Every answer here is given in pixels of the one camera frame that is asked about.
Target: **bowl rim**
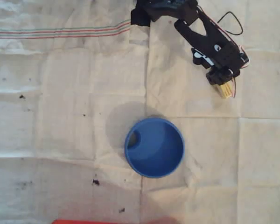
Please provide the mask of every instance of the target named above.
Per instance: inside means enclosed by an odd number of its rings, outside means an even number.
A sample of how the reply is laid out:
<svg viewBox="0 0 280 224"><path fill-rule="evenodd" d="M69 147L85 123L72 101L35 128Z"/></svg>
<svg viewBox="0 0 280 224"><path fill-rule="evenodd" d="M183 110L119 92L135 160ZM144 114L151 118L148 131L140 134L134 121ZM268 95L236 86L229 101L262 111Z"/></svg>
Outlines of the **bowl rim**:
<svg viewBox="0 0 280 224"><path fill-rule="evenodd" d="M180 137L181 140L182 140L182 156L180 157L180 159L179 159L177 165L176 165L171 171L169 171L169 172L167 172L167 173L165 173L165 174L163 174L163 175L153 176L153 175L146 175L146 174L140 172L140 171L139 171L138 169L136 169L135 166L132 164L132 162L131 162L131 160L130 160L130 157L129 157L129 155L128 155L128 152L127 152L127 151L128 151L127 147L128 147L129 139L130 139L132 133L133 133L138 127L140 127L141 125L143 125L143 124L145 124L145 123L148 123L148 122L161 122L161 123L166 123L166 124L170 125L171 127L173 127L173 128L177 131L179 137ZM128 134L126 135L126 140L125 140L125 156L126 156L126 160L127 160L127 162L129 163L129 165L131 166L131 168L132 168L134 171L136 171L138 174L140 174L141 176L144 176L144 177L148 177L148 178L161 178L161 177L165 177L165 176L167 176L167 175L173 173L173 172L180 166L180 164L181 164L181 162L182 162L182 159L183 159L183 157L184 157L184 153L185 153L185 143L184 143L184 139L183 139L183 136L182 136L181 131L180 131L173 123L171 123L170 121L168 121L168 120L166 120L166 119L163 119L163 118L145 118L145 119L142 119L142 120L138 121L138 122L130 129L130 131L129 131Z"/></svg>

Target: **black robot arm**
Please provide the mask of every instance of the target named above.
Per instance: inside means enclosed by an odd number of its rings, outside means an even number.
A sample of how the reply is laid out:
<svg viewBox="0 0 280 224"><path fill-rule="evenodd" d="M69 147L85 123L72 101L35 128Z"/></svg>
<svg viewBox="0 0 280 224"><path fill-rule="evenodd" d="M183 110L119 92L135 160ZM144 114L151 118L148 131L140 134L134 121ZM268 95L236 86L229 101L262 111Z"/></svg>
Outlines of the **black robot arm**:
<svg viewBox="0 0 280 224"><path fill-rule="evenodd" d="M249 62L244 49L198 6L197 0L138 0L131 12L132 24L149 26L163 15L178 19L174 26L193 47L193 63L210 68L206 77L211 85L231 81ZM206 35L189 27L197 19L203 22Z"/></svg>

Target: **red stripe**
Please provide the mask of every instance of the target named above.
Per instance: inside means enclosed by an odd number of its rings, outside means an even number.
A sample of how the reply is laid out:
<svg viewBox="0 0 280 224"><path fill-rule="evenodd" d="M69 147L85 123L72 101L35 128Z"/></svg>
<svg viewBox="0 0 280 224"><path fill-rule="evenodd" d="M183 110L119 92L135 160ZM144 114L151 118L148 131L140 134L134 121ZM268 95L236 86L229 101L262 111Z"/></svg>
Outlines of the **red stripe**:
<svg viewBox="0 0 280 224"><path fill-rule="evenodd" d="M71 33L71 32L98 32L98 31L108 31L108 30L115 30L119 29L125 25L130 24L130 22L126 22L124 24L121 24L118 27L115 28L109 28L109 29L84 29L84 30L54 30L54 31L24 31L24 32L14 32L14 31L0 31L0 34L37 34L37 33Z"/></svg>
<svg viewBox="0 0 280 224"><path fill-rule="evenodd" d="M115 36L130 30L125 29L115 34L106 34L106 35L84 35L84 36L46 36L46 37L0 37L0 39L53 39L53 38L71 38L71 37L101 37L101 36Z"/></svg>

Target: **black wire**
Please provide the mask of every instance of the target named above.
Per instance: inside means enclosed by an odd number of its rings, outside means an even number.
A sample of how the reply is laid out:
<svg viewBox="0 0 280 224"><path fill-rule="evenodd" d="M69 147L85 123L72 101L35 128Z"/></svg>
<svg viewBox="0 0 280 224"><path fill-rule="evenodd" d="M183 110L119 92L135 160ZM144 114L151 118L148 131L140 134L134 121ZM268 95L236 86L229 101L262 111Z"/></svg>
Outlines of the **black wire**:
<svg viewBox="0 0 280 224"><path fill-rule="evenodd" d="M223 19L225 16L227 16L228 14L233 15L234 18L237 20L239 26L241 27L241 32L238 33L238 34L235 34L235 33L229 32L228 30L225 30L225 31L226 31L227 33L229 33L229 34L231 34L231 35L235 35L235 36L240 36L240 35L242 35L243 32L244 32L243 26L242 26L241 22L238 20L238 18L236 17L236 15L235 15L233 12L231 12L231 11L225 13L225 15L223 15L223 16L219 19L219 21L218 21L217 23L221 22L222 19Z"/></svg>

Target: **red object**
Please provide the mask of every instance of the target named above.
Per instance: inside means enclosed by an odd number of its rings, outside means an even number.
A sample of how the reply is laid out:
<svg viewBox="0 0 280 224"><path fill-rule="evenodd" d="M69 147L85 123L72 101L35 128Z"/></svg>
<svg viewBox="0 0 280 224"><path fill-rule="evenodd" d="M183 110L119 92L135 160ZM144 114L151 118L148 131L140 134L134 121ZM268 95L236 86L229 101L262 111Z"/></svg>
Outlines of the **red object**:
<svg viewBox="0 0 280 224"><path fill-rule="evenodd" d="M112 224L112 223L98 223L98 222L86 222L86 221L68 221L68 220L56 220L52 224Z"/></svg>

